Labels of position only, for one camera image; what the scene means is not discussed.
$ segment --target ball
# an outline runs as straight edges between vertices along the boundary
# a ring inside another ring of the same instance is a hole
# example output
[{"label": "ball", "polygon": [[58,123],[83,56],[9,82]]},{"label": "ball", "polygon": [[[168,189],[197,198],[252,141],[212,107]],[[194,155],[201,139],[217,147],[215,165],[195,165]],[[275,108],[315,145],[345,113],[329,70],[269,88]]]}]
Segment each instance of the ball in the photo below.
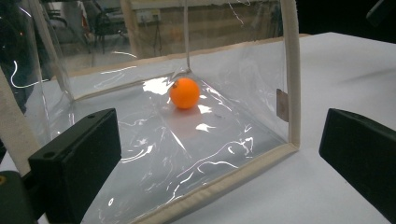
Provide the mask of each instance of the ball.
[{"label": "ball", "polygon": [[190,109],[195,106],[198,103],[199,94],[198,84],[188,77],[175,81],[169,91],[172,103],[180,109]]}]

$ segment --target orange ball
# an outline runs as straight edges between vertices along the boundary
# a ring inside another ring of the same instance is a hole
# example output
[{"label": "orange ball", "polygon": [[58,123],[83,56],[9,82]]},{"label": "orange ball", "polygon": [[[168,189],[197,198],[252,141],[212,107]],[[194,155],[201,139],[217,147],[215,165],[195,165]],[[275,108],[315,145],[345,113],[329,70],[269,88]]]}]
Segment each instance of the orange ball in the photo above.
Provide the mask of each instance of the orange ball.
[{"label": "orange ball", "polygon": [[169,95],[177,108],[189,109],[199,100],[198,84],[187,77],[181,77],[170,88]]}]

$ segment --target beige edge binding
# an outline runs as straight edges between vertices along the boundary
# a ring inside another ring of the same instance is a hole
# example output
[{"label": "beige edge binding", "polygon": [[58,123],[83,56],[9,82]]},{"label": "beige edge binding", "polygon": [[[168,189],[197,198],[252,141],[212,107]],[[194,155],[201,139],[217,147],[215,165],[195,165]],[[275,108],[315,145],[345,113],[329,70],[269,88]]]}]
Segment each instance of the beige edge binding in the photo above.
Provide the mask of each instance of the beige edge binding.
[{"label": "beige edge binding", "polygon": [[288,95],[289,95],[289,143],[262,154],[246,165],[228,173],[210,184],[178,198],[158,209],[139,217],[134,223],[164,223],[180,217],[192,208],[205,204],[211,198],[220,195],[259,174],[265,167],[274,164],[300,145],[300,48],[298,39],[297,9],[294,0],[280,0],[286,46]]},{"label": "beige edge binding", "polygon": [[30,171],[27,159],[38,143],[20,111],[3,70],[0,68],[0,138],[21,175]]}]

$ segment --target white tabletop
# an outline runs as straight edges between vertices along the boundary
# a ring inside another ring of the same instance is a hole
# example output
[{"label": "white tabletop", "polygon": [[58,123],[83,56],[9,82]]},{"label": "white tabletop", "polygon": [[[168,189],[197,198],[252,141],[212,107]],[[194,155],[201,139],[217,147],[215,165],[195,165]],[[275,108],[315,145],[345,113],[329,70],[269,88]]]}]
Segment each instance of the white tabletop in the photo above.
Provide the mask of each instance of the white tabletop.
[{"label": "white tabletop", "polygon": [[[396,45],[312,35],[301,38],[301,59],[300,151],[175,223],[389,223],[319,156],[318,147],[329,108],[396,130]],[[0,170],[12,166],[6,155]]]}]

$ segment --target dark background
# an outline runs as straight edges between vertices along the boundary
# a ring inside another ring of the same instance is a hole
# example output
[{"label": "dark background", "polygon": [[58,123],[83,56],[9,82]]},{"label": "dark background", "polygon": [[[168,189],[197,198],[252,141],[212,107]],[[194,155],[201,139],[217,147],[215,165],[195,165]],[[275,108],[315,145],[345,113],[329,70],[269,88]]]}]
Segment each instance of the dark background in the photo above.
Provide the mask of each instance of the dark background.
[{"label": "dark background", "polygon": [[396,8],[374,27],[366,15],[377,0],[296,0],[300,34],[335,32],[396,43]]}]

